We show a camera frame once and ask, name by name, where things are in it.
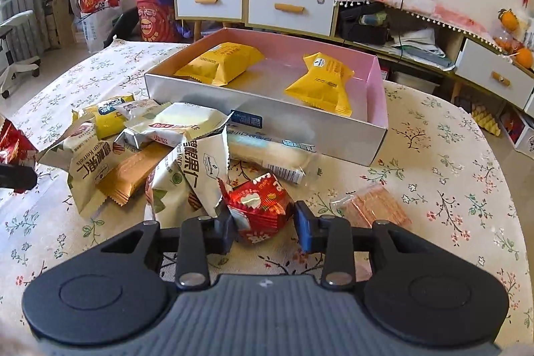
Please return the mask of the clear pack orange crackers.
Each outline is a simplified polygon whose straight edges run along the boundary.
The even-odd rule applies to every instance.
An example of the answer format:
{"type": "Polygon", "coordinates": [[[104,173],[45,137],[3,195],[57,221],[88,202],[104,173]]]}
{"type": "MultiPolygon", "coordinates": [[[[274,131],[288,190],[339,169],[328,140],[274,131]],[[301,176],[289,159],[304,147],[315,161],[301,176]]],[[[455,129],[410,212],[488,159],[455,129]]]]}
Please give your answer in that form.
{"type": "Polygon", "coordinates": [[[404,229],[412,224],[400,203],[381,184],[346,194],[332,201],[330,207],[353,227],[370,229],[375,221],[390,221],[404,229]]]}

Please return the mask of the white nut pack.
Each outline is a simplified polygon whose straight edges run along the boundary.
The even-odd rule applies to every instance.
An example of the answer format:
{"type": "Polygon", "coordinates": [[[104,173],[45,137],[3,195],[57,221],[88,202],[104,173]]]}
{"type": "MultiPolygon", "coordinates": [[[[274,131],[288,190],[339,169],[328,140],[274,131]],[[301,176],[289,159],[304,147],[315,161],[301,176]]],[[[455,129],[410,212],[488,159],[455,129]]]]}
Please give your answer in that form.
{"type": "Polygon", "coordinates": [[[100,140],[91,121],[72,125],[64,135],[39,153],[39,163],[67,172],[67,184],[79,214],[88,219],[106,200],[97,185],[127,155],[112,142],[100,140]]]}
{"type": "Polygon", "coordinates": [[[145,217],[162,229],[179,227],[190,218],[218,215],[219,182],[228,181],[227,132],[177,145],[146,181],[145,217]]]}

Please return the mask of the red candy snack pack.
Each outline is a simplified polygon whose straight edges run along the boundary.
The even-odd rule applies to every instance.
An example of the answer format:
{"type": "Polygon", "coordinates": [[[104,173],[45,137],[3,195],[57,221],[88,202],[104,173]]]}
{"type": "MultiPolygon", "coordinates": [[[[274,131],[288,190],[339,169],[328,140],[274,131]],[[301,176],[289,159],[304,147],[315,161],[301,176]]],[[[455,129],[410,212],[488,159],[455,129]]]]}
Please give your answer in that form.
{"type": "Polygon", "coordinates": [[[294,201],[271,172],[234,189],[222,179],[218,179],[218,184],[238,234],[246,243],[271,239],[293,216],[294,201]]]}

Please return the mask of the long white bread pack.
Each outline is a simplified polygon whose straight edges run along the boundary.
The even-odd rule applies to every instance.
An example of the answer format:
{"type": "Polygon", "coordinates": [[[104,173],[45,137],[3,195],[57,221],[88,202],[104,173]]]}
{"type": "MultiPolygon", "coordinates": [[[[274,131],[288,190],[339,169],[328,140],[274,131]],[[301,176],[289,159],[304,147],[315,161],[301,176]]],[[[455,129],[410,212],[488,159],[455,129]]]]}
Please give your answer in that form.
{"type": "Polygon", "coordinates": [[[292,184],[301,184],[318,159],[312,145],[275,140],[235,129],[228,131],[227,143],[232,159],[253,163],[292,184]]]}

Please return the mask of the gold wafer pack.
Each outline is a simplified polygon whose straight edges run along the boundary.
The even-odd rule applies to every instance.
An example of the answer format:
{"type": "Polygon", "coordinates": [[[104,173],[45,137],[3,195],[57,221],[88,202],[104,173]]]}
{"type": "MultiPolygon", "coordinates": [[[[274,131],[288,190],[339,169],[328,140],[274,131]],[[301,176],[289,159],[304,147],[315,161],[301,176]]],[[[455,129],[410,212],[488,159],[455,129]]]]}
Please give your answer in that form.
{"type": "Polygon", "coordinates": [[[167,145],[151,143],[119,163],[97,184],[97,188],[105,197],[124,206],[170,152],[167,145]]]}

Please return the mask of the yellow blue-label snack pack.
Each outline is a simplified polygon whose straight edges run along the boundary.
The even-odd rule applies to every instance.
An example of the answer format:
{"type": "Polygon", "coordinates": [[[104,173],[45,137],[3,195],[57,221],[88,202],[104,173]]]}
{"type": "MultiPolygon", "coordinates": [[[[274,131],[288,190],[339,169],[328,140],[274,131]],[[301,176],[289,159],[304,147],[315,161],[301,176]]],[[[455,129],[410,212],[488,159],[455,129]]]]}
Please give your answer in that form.
{"type": "Polygon", "coordinates": [[[74,108],[72,110],[72,120],[75,121],[86,113],[91,113],[95,117],[96,134],[99,139],[106,139],[121,132],[126,121],[125,116],[122,116],[115,106],[122,103],[129,103],[134,100],[132,94],[116,96],[99,103],[74,108]]]}

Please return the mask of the small silver snack pack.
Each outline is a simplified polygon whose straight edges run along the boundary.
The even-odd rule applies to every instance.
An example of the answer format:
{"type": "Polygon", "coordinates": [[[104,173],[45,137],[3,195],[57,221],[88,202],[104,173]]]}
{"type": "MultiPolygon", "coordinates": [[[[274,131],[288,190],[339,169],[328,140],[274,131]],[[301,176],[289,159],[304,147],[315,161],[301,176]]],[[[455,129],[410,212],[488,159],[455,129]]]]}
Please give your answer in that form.
{"type": "Polygon", "coordinates": [[[152,142],[176,147],[187,141],[188,138],[184,132],[156,127],[149,127],[142,132],[137,132],[132,127],[126,127],[114,139],[115,144],[133,147],[137,150],[143,149],[152,142]]]}

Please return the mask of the white cream snack pack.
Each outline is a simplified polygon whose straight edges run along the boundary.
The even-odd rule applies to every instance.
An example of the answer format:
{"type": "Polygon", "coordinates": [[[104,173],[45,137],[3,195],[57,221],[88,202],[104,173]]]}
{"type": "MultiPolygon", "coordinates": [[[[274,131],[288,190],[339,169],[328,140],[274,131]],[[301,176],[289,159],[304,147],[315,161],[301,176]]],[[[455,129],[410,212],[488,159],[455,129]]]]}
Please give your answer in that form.
{"type": "Polygon", "coordinates": [[[157,112],[137,116],[127,121],[125,127],[160,144],[175,146],[212,134],[231,116],[212,107],[175,102],[157,112]]]}

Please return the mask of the floral tablecloth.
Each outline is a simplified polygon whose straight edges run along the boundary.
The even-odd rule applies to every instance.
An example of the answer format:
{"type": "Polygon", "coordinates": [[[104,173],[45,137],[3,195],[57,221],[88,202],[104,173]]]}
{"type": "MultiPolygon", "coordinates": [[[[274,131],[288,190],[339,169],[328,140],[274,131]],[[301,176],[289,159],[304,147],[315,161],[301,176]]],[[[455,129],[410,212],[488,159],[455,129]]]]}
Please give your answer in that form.
{"type": "MultiPolygon", "coordinates": [[[[11,116],[43,149],[71,125],[74,108],[108,97],[147,96],[145,73],[175,54],[178,45],[121,41],[71,65],[61,77],[11,116]]],[[[497,342],[533,344],[533,297],[520,218],[501,166],[482,130],[462,109],[439,97],[389,82],[389,129],[375,162],[359,166],[329,157],[317,162],[308,186],[290,186],[296,200],[318,215],[332,203],[371,185],[382,185],[402,205],[411,230],[492,273],[503,284],[510,309],[497,342]]],[[[21,302],[36,277],[144,218],[146,200],[104,204],[83,218],[65,171],[39,165],[29,192],[1,193],[1,328],[29,337],[21,302]]]]}

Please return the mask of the pink and silver cardboard box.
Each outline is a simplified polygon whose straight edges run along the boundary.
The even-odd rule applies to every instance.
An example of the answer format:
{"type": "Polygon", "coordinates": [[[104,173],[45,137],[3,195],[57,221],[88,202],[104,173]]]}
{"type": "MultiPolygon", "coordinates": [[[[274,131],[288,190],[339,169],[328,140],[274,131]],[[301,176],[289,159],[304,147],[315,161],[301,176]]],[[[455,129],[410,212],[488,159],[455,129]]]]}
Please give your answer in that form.
{"type": "Polygon", "coordinates": [[[163,60],[145,75],[149,97],[184,101],[231,114],[234,124],[295,143],[312,144],[327,156],[369,166],[388,131],[385,91],[377,57],[322,41],[270,32],[221,29],[163,60]],[[225,87],[180,79],[176,71],[223,42],[258,49],[263,60],[225,87]],[[307,68],[304,57],[322,52],[353,70],[347,82],[351,116],[307,106],[286,94],[307,68]]]}

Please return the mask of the yellow snack pack right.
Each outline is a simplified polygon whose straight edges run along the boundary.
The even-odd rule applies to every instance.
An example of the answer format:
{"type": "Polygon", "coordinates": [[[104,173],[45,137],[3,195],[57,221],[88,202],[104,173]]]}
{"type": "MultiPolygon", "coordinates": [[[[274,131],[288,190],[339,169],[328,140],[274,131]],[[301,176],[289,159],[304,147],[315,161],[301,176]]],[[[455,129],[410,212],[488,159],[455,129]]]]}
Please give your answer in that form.
{"type": "Polygon", "coordinates": [[[322,52],[305,56],[303,61],[307,72],[285,88],[285,94],[317,109],[351,116],[346,86],[354,71],[322,52]]]}

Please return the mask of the yellow snack pack left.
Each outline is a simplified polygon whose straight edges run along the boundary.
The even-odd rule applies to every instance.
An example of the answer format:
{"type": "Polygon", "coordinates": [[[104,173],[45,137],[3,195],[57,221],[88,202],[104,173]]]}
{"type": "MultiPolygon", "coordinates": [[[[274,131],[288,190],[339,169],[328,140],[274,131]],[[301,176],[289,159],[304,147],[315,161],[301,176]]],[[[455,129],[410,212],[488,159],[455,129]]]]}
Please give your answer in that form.
{"type": "Polygon", "coordinates": [[[253,46],[223,42],[178,69],[174,76],[223,87],[263,59],[263,54],[253,46]]]}

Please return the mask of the low tv console white drawers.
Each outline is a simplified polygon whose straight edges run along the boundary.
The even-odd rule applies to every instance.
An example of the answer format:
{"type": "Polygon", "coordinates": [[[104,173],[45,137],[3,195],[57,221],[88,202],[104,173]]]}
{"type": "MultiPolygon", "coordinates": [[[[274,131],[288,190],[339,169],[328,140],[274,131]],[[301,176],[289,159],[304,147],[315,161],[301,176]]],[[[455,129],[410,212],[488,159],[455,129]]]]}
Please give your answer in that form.
{"type": "Polygon", "coordinates": [[[404,65],[414,76],[445,77],[533,115],[533,72],[489,37],[406,8],[363,0],[335,4],[335,38],[404,65]]]}

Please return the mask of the red gift bag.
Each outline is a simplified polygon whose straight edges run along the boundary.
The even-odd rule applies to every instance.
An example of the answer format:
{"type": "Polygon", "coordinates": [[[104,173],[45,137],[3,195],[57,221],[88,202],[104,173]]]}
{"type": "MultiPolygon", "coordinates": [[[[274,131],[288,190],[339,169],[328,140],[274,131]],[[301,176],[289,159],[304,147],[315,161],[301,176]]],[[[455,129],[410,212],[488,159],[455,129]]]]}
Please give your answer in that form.
{"type": "Polygon", "coordinates": [[[159,0],[136,0],[140,33],[147,42],[179,42],[174,8],[159,0]]]}

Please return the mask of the orange fruit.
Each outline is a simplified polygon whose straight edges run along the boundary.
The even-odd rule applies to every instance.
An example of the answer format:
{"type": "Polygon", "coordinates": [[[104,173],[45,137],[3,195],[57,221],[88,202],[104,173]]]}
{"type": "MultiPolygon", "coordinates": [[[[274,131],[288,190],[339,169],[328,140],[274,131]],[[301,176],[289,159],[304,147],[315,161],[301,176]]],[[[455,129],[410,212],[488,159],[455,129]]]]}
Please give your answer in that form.
{"type": "Polygon", "coordinates": [[[511,9],[501,9],[498,14],[501,26],[509,33],[516,32],[520,27],[519,20],[511,9]]]}

